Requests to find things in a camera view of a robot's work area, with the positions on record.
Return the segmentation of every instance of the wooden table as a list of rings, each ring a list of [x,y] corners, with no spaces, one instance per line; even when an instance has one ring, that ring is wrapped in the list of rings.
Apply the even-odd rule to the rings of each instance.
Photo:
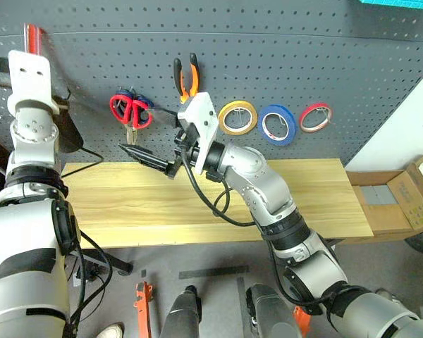
[[[84,165],[68,163],[64,173]],[[323,237],[373,236],[340,160],[272,160],[269,165],[288,183],[307,224]],[[204,175],[197,181],[211,201],[223,191],[222,184]],[[80,229],[102,247],[261,240],[256,227],[236,227],[214,217],[184,168],[170,180],[138,163],[102,163],[64,182]],[[227,214],[250,221],[241,197],[236,192],[231,197]],[[90,248],[86,241],[82,246]]]

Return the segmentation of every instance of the white wall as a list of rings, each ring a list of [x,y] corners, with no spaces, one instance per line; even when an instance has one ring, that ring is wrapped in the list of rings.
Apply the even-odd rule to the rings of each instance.
[[[423,79],[346,165],[347,171],[403,169],[423,154]]]

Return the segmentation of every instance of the teal object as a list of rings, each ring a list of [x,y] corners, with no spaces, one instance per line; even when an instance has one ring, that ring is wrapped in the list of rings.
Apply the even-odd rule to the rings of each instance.
[[[406,8],[418,8],[423,9],[423,0],[422,1],[413,1],[413,0],[360,0],[364,4],[374,4],[382,6],[396,6],[396,7],[406,7]]]

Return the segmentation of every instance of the pliers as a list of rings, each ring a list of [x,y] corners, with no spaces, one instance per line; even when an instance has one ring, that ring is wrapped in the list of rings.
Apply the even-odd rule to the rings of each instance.
[[[183,85],[183,72],[182,72],[182,63],[179,58],[174,59],[174,82],[178,93],[180,94],[180,102],[184,104],[190,96],[197,94],[197,89],[199,88],[199,65],[197,64],[197,57],[195,53],[190,53],[190,65],[192,73],[192,83],[190,93],[185,89]]]

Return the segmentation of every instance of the pegboard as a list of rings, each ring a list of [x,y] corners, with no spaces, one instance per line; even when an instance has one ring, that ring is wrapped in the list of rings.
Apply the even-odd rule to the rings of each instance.
[[[200,64],[200,90],[210,93],[216,111],[236,99],[258,111],[282,104],[296,120],[318,101],[333,108],[331,125],[314,134],[298,131],[289,146],[271,145],[257,128],[241,136],[219,132],[218,141],[253,146],[267,158],[347,163],[423,77],[423,11],[353,0],[0,1],[0,56],[22,49],[25,21],[47,31],[54,90],[67,84],[85,145],[107,161],[130,161],[117,147],[125,134],[109,112],[109,97],[119,86],[133,86],[177,110],[172,63],[181,59],[188,87],[191,51]],[[0,89],[0,142],[10,149],[9,94]],[[284,128],[271,123],[274,132]],[[175,134],[154,121],[138,132],[138,144],[173,158]],[[92,159],[77,152],[68,160]]]

